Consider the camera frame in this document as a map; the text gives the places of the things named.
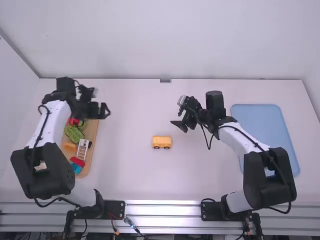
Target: white table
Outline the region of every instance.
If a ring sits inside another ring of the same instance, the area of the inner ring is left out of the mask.
[[[320,123],[301,80],[243,79],[79,79],[99,89],[97,101],[112,114],[99,123],[89,175],[77,179],[97,188],[105,199],[125,200],[126,214],[145,233],[240,234],[238,222],[202,222],[199,201],[242,188],[238,157],[224,143],[213,140],[207,150],[199,127],[183,133],[176,102],[185,94],[205,106],[205,93],[220,90],[227,114],[233,104],[276,104],[281,110],[300,165],[295,178],[297,200],[290,214],[259,211],[264,234],[320,235],[320,163],[317,158]],[[55,79],[40,80],[14,149],[32,136],[40,118],[37,106],[56,87]],[[170,135],[170,150],[154,150],[152,136]],[[22,193],[10,164],[0,193],[1,231],[62,231],[64,203],[38,208]],[[112,232],[108,220],[89,220],[89,232]],[[119,231],[132,232],[122,221]],[[81,232],[84,221],[76,220]]]

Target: connector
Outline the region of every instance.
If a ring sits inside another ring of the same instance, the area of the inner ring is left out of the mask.
[[[120,232],[114,226],[112,227],[112,229],[113,229],[115,235],[119,236]]]

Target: yellow toy car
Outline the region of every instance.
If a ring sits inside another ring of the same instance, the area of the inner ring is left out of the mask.
[[[170,149],[172,147],[172,138],[170,136],[154,136],[152,138],[152,147],[154,149]]]

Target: red toy block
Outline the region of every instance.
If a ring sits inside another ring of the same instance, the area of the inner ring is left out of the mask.
[[[82,161],[81,159],[79,159],[79,158],[77,158],[75,156],[72,156],[70,158],[70,161],[75,163],[75,164],[77,164],[78,166],[80,166],[82,168],[86,165],[85,161]]]
[[[67,125],[71,124],[73,126],[78,126],[79,123],[80,123],[80,119],[76,119],[74,117],[70,117],[66,122]]]

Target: wooden tray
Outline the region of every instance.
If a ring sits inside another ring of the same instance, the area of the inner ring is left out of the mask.
[[[96,143],[96,136],[97,136],[97,131],[98,131],[99,120],[90,119],[90,120],[87,120],[86,123],[87,123],[87,126],[82,131],[82,133],[84,134],[83,138],[91,141],[92,145],[91,145],[90,149],[87,150],[86,157],[85,157],[85,166],[78,175],[77,174],[75,175],[76,178],[83,178],[88,175],[88,173],[90,171],[92,156],[94,153],[94,148],[95,148],[95,143]],[[77,156],[78,144],[75,145],[76,152],[73,152],[73,151],[65,149],[64,143],[72,143],[72,141],[70,140],[70,138],[66,134],[63,134],[60,149],[62,150],[66,159],[68,159],[68,161],[69,161],[69,159],[71,157]]]

